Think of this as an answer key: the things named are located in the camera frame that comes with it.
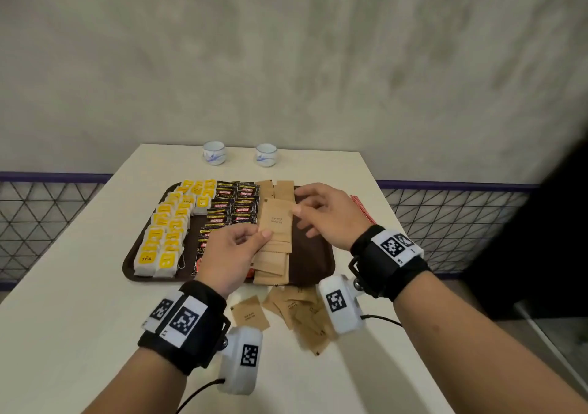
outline hand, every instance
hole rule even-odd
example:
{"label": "hand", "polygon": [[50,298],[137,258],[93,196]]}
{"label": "hand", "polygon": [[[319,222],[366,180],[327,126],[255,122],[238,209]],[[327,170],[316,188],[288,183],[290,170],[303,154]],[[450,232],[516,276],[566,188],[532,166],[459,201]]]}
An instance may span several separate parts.
{"label": "hand", "polygon": [[196,280],[227,299],[243,284],[254,254],[272,234],[271,230],[258,232],[258,226],[250,223],[214,230],[206,244]]}
{"label": "hand", "polygon": [[322,234],[331,245],[349,251],[353,242],[372,225],[340,189],[324,183],[311,183],[297,188],[294,193],[308,196],[292,209],[292,213],[301,219],[296,225],[299,229],[312,225],[306,237]]}

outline white table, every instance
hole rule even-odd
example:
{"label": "white table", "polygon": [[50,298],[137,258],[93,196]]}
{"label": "white table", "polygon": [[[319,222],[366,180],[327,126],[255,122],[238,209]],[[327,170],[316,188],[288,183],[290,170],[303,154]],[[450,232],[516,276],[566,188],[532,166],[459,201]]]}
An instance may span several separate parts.
{"label": "white table", "polygon": [[[184,179],[322,181],[359,196],[370,214],[400,228],[357,152],[282,150],[264,169],[254,150],[230,148],[206,165],[198,146],[140,146],[0,305],[2,412],[78,414],[136,349],[140,324],[177,284],[128,281],[121,264],[164,190]],[[336,273],[351,276],[350,254],[335,249]],[[229,306],[268,287],[244,285]],[[364,313],[396,317],[392,304],[363,296]],[[314,357],[283,321],[266,312],[259,377],[249,397],[209,388],[183,412],[450,413],[403,329],[367,321],[367,329]],[[217,378],[218,357],[195,370],[185,396]]]}

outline gray textured wall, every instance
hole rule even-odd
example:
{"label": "gray textured wall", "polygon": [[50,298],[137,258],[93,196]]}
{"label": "gray textured wall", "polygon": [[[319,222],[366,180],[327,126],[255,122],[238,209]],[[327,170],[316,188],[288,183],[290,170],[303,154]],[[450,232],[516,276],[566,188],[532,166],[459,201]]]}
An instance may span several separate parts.
{"label": "gray textured wall", "polygon": [[587,53],[588,0],[0,0],[0,170],[220,139],[534,181],[588,116]]}

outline forearm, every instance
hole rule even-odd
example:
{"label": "forearm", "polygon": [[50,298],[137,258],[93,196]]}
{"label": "forearm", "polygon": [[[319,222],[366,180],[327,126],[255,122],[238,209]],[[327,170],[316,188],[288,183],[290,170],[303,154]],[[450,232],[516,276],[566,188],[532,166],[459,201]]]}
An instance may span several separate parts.
{"label": "forearm", "polygon": [[149,349],[139,348],[84,414],[173,414],[186,376]]}
{"label": "forearm", "polygon": [[432,273],[413,279],[394,309],[457,414],[588,413],[558,375]]}

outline white teacup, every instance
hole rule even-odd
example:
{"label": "white teacup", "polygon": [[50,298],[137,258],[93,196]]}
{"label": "white teacup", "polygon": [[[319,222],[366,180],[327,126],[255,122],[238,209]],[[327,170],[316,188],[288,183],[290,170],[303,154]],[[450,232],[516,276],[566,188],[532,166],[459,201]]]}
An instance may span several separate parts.
{"label": "white teacup", "polygon": [[261,143],[255,148],[255,162],[263,167],[270,167],[276,164],[277,147],[268,142]]}
{"label": "white teacup", "polygon": [[223,142],[206,142],[202,146],[202,157],[209,165],[221,165],[226,160],[226,149]]}

